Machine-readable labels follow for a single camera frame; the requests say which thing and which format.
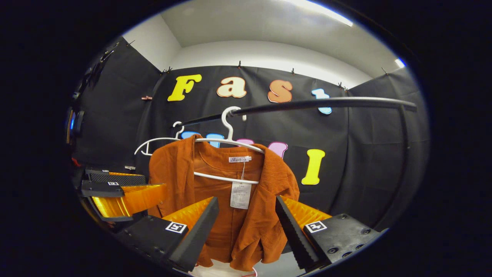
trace paper label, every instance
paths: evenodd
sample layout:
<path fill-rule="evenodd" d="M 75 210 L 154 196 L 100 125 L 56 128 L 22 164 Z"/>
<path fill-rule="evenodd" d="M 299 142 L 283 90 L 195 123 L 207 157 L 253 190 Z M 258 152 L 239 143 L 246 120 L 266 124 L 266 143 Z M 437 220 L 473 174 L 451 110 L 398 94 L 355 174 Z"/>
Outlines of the paper label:
<path fill-rule="evenodd" d="M 231 207 L 247 209 L 250 194 L 251 184 L 232 182 Z"/>
<path fill-rule="evenodd" d="M 229 157 L 229 163 L 245 163 L 251 161 L 250 156 L 245 157 Z"/>

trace fluorescent light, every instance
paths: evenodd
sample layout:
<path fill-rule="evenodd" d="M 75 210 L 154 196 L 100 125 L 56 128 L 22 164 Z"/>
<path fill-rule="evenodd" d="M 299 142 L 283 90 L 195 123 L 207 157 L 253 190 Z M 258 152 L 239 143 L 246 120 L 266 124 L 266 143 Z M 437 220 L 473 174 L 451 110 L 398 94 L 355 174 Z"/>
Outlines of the fluorescent light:
<path fill-rule="evenodd" d="M 397 63 L 397 65 L 402 69 L 405 67 L 405 64 L 400 60 L 400 59 L 396 59 L 395 60 L 395 63 Z"/>
<path fill-rule="evenodd" d="M 302 8 L 305 8 L 305 9 L 308 9 L 308 10 L 311 10 L 311 11 L 314 11 L 314 12 L 320 12 L 320 13 L 323 13 L 333 19 L 336 19 L 350 27 L 352 27 L 353 23 L 352 21 L 346 19 L 345 17 L 337 14 L 336 12 L 334 11 L 331 11 L 321 5 L 318 5 L 318 4 L 315 4 L 313 2 L 309 2 L 309 1 L 306 1 L 306 0 L 282 0 L 282 1 L 286 1 L 286 2 L 289 2 L 289 3 L 292 3 L 296 6 L 299 6 L 299 7 L 302 7 Z"/>

